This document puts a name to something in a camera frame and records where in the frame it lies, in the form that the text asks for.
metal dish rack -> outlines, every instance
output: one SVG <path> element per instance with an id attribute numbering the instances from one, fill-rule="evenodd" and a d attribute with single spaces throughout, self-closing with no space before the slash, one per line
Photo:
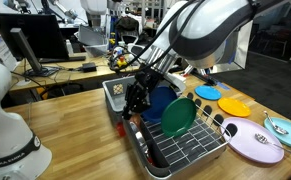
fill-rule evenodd
<path id="1" fill-rule="evenodd" d="M 184 179 L 197 172 L 199 170 L 197 167 L 219 157 L 225 151 L 231 136 L 229 131 L 221 126 L 223 117 L 221 115 L 211 117 L 210 106 L 201 108 L 200 100 L 197 99 L 195 102 L 197 118 L 182 136 L 167 137 L 160 123 L 141 121 L 140 129 L 153 156 L 154 165 L 146 160 L 135 135 L 130 131 L 130 126 L 124 123 L 139 163 L 144 167 L 145 175 L 151 179 Z M 222 138 L 220 128 L 225 129 L 225 133 L 230 137 L 228 141 Z"/>

wooden table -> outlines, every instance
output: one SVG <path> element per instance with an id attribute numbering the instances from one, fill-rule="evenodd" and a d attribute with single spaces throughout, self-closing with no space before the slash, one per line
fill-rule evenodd
<path id="1" fill-rule="evenodd" d="M 34 77 L 33 79 L 37 81 L 42 86 L 50 86 L 56 84 L 63 84 L 67 82 L 80 81 L 80 80 L 88 80 L 94 78 L 100 78 L 107 75 L 115 74 L 114 71 L 111 71 L 107 65 L 107 59 L 103 57 L 98 58 L 89 58 L 86 53 L 77 53 L 73 56 L 82 56 L 85 55 L 87 58 L 85 61 L 76 61 L 76 62 L 62 62 L 62 63 L 48 63 L 43 64 L 43 66 L 56 66 L 56 67 L 64 67 L 68 68 L 78 68 L 81 67 L 83 63 L 94 62 L 97 66 L 97 71 L 95 72 L 87 72 L 83 73 L 81 71 L 68 71 L 68 70 L 60 70 L 59 72 L 49 76 L 49 77 Z M 23 74 L 24 73 L 24 62 L 22 61 L 20 65 L 14 70 L 14 72 Z M 26 69 L 31 69 L 29 63 L 26 63 Z M 12 88 L 10 92 L 26 90 L 39 87 L 38 84 L 31 82 L 27 85 L 18 86 L 16 83 L 18 81 L 24 80 L 23 77 L 13 74 L 12 75 Z"/>
<path id="2" fill-rule="evenodd" d="M 203 82 L 187 78 L 187 92 Z M 263 110 L 285 118 L 255 102 L 253 98 L 231 88 L 216 87 L 223 96 L 239 99 L 252 113 L 248 119 L 263 125 Z M 215 101 L 203 100 L 213 114 L 230 117 Z M 27 118 L 28 105 L 6 109 Z M 53 159 L 39 179 L 144 179 L 128 139 L 118 136 L 105 104 L 103 89 L 96 89 L 32 104 L 30 128 L 53 153 Z M 288 179 L 291 176 L 291 155 L 274 165 L 250 161 L 231 148 L 197 169 L 191 179 Z"/>

computer monitor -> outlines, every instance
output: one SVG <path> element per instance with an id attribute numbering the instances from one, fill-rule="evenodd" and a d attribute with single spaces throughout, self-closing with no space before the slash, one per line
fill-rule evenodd
<path id="1" fill-rule="evenodd" d="M 43 67 L 37 58 L 69 59 L 56 17 L 0 13 L 0 34 L 15 58 L 27 58 L 28 76 L 49 76 L 59 68 Z"/>

green plate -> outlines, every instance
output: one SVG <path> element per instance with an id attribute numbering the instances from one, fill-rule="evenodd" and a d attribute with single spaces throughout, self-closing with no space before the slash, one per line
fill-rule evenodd
<path id="1" fill-rule="evenodd" d="M 166 136 L 180 136 L 191 127 L 196 118 L 196 105 L 188 98 L 170 103 L 162 115 L 161 126 Z"/>

light blue plate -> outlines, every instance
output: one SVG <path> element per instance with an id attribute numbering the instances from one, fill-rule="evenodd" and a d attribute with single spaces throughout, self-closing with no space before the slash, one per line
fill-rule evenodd
<path id="1" fill-rule="evenodd" d="M 222 94 L 217 89 L 205 85 L 196 87 L 195 93 L 198 96 L 208 100 L 218 100 L 222 97 Z"/>
<path id="2" fill-rule="evenodd" d="M 281 143 L 291 147 L 291 122 L 276 117 L 272 117 L 272 120 L 277 126 L 280 126 L 288 131 L 289 134 L 283 135 L 276 132 L 267 118 L 264 121 L 265 128 L 268 129 L 274 136 L 276 136 Z"/>

